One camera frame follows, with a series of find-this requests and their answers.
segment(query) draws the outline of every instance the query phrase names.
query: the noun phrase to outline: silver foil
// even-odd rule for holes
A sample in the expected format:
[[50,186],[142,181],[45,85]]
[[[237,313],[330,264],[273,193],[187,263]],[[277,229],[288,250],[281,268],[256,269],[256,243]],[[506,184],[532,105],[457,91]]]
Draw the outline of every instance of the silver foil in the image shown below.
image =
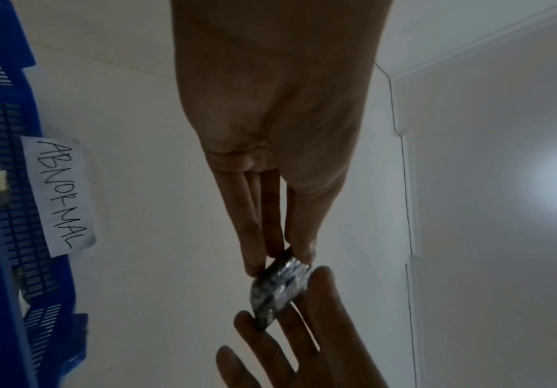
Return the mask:
[[310,266],[287,249],[253,281],[251,306],[259,329],[267,328],[285,306],[306,290],[309,274]]

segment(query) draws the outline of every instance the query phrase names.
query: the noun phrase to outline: blue plastic crate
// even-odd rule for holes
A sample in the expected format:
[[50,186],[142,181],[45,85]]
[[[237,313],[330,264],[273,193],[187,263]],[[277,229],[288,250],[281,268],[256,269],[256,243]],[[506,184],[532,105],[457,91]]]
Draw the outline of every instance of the blue plastic crate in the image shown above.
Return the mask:
[[[49,256],[20,141],[42,134],[22,72],[34,64],[12,5],[0,0],[0,168],[10,186],[0,205],[0,387],[8,388],[57,387],[86,357],[88,317],[74,314],[67,256]],[[18,288],[30,305],[24,319]]]

